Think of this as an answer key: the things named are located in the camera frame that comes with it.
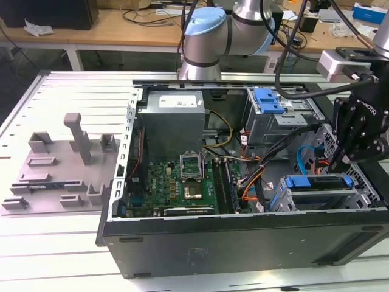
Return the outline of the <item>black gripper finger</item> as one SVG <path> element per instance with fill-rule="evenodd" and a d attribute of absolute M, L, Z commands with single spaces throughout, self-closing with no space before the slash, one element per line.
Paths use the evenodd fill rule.
<path fill-rule="evenodd" d="M 388 141 L 384 137 L 376 139 L 358 139 L 343 155 L 344 163 L 360 163 L 367 160 L 380 161 L 388 158 Z"/>
<path fill-rule="evenodd" d="M 346 98 L 336 98 L 332 118 L 332 133 L 336 137 L 336 150 L 329 163 L 330 170 L 337 170 L 342 163 L 343 157 L 348 153 L 353 141 L 354 113 L 356 108 L 350 105 Z"/>

